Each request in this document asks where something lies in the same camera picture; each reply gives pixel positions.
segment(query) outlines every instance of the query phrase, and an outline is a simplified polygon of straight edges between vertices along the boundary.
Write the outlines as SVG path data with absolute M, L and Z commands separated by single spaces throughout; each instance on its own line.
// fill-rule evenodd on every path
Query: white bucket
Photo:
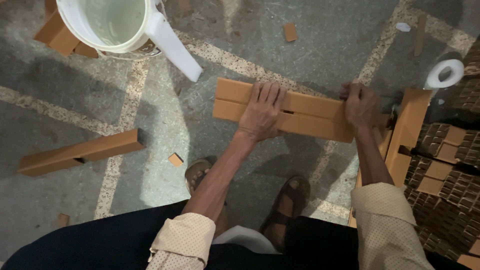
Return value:
M 202 68 L 162 13 L 159 0 L 57 0 L 68 29 L 83 43 L 114 53 L 147 52 L 158 47 L 191 81 Z

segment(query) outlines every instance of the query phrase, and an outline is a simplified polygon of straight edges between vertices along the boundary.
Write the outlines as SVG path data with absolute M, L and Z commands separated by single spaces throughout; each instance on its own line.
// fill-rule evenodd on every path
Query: foam roll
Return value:
M 443 81 L 440 81 L 438 76 L 445 69 L 450 68 L 450 76 Z M 463 63 L 457 59 L 450 59 L 441 61 L 432 68 L 432 71 L 428 74 L 427 83 L 433 88 L 445 88 L 458 83 L 463 77 Z

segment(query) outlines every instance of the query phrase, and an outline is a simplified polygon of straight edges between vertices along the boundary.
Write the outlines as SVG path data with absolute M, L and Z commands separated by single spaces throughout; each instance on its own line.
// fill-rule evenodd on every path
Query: cream shirt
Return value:
M 359 235 L 360 269 L 432 270 L 413 228 L 416 225 L 403 192 L 377 183 L 351 192 Z M 186 213 L 166 220 L 150 251 L 147 270 L 202 270 L 215 232 L 214 222 Z

